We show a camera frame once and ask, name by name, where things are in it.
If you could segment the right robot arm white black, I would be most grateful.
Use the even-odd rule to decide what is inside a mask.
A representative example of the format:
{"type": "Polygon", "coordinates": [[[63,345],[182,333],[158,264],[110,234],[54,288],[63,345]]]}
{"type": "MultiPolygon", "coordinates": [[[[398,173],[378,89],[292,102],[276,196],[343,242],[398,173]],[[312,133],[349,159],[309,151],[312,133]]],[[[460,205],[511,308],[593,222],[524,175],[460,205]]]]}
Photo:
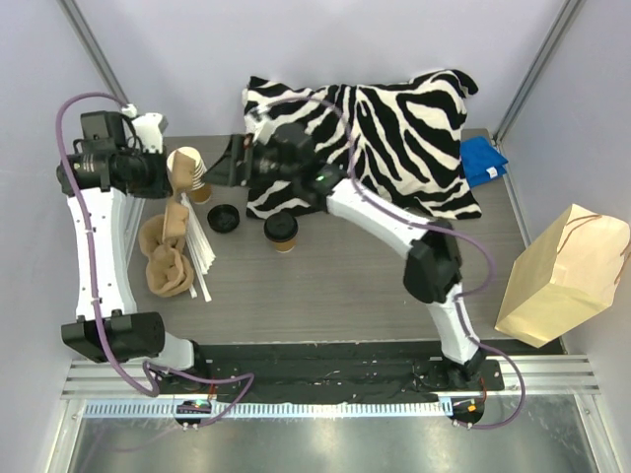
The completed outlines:
{"type": "Polygon", "coordinates": [[[480,378],[486,355],[462,301],[462,260],[450,224],[410,214],[353,181],[317,155],[313,139],[298,124],[282,125],[264,140],[232,136],[202,180],[249,188],[287,181],[311,207],[387,244],[405,261],[405,290],[426,305],[438,330],[449,384],[466,389],[480,378]]]}

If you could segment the blue cloth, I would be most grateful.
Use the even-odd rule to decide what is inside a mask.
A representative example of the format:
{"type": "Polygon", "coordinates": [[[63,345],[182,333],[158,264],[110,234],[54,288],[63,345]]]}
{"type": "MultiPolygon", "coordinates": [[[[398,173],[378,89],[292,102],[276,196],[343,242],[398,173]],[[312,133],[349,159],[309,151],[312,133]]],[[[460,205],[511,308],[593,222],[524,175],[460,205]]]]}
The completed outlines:
{"type": "Polygon", "coordinates": [[[508,160],[481,136],[462,141],[460,157],[470,187],[488,183],[507,172],[508,160]]]}

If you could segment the brown paper bag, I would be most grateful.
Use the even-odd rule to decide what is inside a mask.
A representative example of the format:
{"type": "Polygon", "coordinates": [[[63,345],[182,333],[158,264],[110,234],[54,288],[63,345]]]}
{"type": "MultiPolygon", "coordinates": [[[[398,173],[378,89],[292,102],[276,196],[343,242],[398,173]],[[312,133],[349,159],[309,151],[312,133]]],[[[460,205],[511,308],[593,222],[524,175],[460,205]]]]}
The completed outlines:
{"type": "Polygon", "coordinates": [[[629,260],[628,223],[571,205],[514,262],[495,329],[542,347],[612,306],[629,260]]]}

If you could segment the right aluminium frame post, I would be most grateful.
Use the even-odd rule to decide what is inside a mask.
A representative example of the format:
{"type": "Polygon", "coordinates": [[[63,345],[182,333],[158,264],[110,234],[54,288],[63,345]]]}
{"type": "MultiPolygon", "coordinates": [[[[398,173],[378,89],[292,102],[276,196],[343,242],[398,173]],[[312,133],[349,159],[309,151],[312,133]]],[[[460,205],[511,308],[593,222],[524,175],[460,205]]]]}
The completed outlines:
{"type": "Polygon", "coordinates": [[[584,0],[565,0],[561,9],[555,17],[552,26],[546,34],[540,48],[536,52],[534,59],[526,71],[518,90],[513,97],[506,113],[501,119],[497,130],[492,134],[492,140],[496,145],[500,145],[512,129],[526,101],[541,78],[547,65],[553,58],[556,50],[560,46],[563,38],[572,27],[576,18],[580,14],[584,0]]]}

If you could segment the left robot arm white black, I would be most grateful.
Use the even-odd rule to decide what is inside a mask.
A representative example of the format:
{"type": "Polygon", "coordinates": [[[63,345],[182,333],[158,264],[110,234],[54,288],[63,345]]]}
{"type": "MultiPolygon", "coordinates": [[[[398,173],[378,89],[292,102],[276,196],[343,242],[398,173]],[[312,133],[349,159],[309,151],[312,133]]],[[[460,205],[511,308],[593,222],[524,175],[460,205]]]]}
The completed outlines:
{"type": "Polygon", "coordinates": [[[75,229],[79,289],[76,319],[62,325],[63,343],[100,364],[133,360],[176,369],[187,392],[202,391],[210,370],[193,342],[167,332],[156,311],[142,312],[128,279],[130,203],[172,196],[164,145],[166,118],[119,111],[81,115],[83,135],[63,152],[57,179],[75,229]]]}

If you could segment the zebra print pillow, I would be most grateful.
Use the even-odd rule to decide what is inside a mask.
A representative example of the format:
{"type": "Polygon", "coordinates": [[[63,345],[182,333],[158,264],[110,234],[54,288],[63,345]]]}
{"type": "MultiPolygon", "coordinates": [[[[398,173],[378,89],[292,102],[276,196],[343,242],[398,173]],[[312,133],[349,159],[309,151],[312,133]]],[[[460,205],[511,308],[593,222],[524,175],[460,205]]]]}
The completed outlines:
{"type": "Polygon", "coordinates": [[[263,106],[274,125],[299,123],[317,154],[403,209],[438,219],[482,216],[460,157],[465,101],[478,85],[457,69],[393,84],[333,84],[294,89],[251,77],[243,89],[245,129],[263,106]]]}

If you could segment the aluminium frame post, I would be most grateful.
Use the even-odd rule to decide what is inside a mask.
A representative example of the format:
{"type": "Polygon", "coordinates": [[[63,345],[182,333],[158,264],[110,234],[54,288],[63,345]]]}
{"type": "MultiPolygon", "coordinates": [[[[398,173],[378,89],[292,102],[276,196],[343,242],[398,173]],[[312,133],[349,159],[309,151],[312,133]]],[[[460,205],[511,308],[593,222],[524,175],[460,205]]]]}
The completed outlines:
{"type": "Polygon", "coordinates": [[[79,42],[84,47],[106,89],[124,103],[128,97],[117,79],[97,37],[75,0],[57,0],[57,4],[66,17],[79,42]]]}
{"type": "Polygon", "coordinates": [[[501,119],[497,130],[492,134],[492,140],[496,145],[500,145],[512,129],[526,101],[541,78],[547,65],[553,58],[556,50],[560,46],[563,38],[572,27],[576,18],[580,14],[584,0],[565,0],[561,9],[555,17],[552,26],[546,34],[540,48],[536,52],[534,59],[526,71],[518,90],[513,97],[506,113],[501,119]]]}

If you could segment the white wrapped straws bundle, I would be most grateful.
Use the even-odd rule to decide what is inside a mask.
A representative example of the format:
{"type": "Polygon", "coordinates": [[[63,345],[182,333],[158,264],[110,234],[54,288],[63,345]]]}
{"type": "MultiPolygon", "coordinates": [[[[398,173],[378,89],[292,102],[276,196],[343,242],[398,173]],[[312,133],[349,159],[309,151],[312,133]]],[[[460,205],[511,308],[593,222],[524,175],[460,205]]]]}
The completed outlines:
{"type": "Polygon", "coordinates": [[[180,195],[180,203],[188,210],[186,244],[188,245],[196,279],[204,301],[210,303],[212,296],[206,283],[206,276],[216,259],[216,255],[186,194],[182,193],[180,195]]]}

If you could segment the black plastic cup lid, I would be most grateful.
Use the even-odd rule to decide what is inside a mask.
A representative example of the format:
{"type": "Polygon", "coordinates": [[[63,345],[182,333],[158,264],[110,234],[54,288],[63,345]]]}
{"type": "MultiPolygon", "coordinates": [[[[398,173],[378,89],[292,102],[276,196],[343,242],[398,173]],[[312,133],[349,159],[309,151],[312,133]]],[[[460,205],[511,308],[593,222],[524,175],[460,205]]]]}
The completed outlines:
{"type": "Polygon", "coordinates": [[[218,234],[233,232],[240,224],[239,210],[230,204],[220,204],[212,207],[206,217],[211,230],[218,234]]]}
{"type": "Polygon", "coordinates": [[[268,217],[263,224],[264,234],[290,235],[298,233],[299,225],[297,219],[290,213],[281,211],[268,217]]]}

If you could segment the left aluminium frame post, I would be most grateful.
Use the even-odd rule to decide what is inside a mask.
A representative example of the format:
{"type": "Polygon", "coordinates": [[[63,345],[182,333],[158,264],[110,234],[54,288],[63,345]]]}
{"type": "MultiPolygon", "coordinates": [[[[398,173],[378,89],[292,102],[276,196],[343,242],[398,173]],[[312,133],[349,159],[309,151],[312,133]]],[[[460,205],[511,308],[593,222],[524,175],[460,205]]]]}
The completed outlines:
{"type": "Polygon", "coordinates": [[[57,0],[57,4],[66,17],[79,42],[84,47],[106,89],[124,103],[128,97],[117,79],[97,37],[75,0],[57,0]]]}

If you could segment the single brown cardboard cup carrier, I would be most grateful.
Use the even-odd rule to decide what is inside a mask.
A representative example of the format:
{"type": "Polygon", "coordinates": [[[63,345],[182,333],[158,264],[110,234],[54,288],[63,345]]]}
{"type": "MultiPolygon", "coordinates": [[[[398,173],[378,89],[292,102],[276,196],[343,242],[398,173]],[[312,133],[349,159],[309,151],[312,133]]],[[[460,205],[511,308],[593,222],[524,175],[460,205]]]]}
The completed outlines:
{"type": "Polygon", "coordinates": [[[173,241],[186,234],[189,210],[181,203],[181,200],[183,194],[192,188],[196,167],[195,159],[181,149],[175,150],[171,157],[173,159],[170,183],[173,196],[167,200],[165,208],[163,224],[163,240],[165,241],[173,241]]]}

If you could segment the stack of brown paper cups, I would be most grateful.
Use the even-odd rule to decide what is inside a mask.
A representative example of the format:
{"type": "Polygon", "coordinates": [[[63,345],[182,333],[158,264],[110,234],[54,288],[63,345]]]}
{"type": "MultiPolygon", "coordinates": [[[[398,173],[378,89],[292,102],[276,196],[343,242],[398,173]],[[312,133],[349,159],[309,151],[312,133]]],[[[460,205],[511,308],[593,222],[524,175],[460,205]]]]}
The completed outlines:
{"type": "Polygon", "coordinates": [[[203,181],[206,166],[198,150],[193,147],[175,149],[168,156],[167,166],[174,194],[186,193],[195,204],[204,204],[210,199],[212,189],[203,181]]]}

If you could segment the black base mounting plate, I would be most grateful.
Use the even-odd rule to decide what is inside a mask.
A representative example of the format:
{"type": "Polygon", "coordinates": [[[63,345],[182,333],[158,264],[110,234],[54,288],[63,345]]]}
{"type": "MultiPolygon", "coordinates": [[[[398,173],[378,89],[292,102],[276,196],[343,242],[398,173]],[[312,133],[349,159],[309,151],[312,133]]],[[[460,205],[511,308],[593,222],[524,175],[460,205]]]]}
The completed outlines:
{"type": "Polygon", "coordinates": [[[225,380],[253,373],[246,403],[430,402],[505,388],[498,362],[484,360],[465,380],[436,341],[202,345],[195,372],[225,380]]]}

